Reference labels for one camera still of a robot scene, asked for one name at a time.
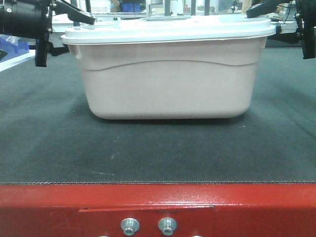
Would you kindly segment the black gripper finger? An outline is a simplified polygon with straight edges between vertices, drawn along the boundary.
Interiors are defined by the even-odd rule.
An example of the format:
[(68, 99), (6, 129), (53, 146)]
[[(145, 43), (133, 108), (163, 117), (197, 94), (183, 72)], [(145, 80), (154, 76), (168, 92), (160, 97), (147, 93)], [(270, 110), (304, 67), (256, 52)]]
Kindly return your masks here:
[(35, 66), (47, 67), (47, 54), (49, 48), (49, 17), (48, 9), (44, 9), (41, 12), (39, 21), (39, 36), (36, 39), (36, 54), (35, 54)]
[(246, 11), (247, 18), (255, 18), (260, 15), (265, 15), (272, 13), (277, 9), (277, 6), (280, 4), (279, 0), (264, 0), (258, 4), (251, 6)]
[(297, 33), (302, 41), (303, 59), (313, 59), (316, 57), (316, 1), (297, 0), (296, 14)]
[(65, 0), (54, 0), (53, 11), (56, 15), (67, 14), (67, 17), (74, 22), (81, 22), (94, 25), (95, 18), (91, 13), (83, 11)]

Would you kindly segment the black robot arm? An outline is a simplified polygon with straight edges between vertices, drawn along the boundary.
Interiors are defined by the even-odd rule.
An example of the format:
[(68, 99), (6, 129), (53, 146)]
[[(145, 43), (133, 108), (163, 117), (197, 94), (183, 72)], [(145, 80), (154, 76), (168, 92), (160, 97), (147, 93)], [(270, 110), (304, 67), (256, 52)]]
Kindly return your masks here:
[(53, 33), (52, 16), (67, 14), (73, 22), (93, 25), (95, 18), (65, 0), (2, 0), (0, 2), (0, 33), (34, 39), (35, 65), (47, 66), (47, 55), (58, 56), (68, 52), (64, 47), (55, 48), (50, 42)]

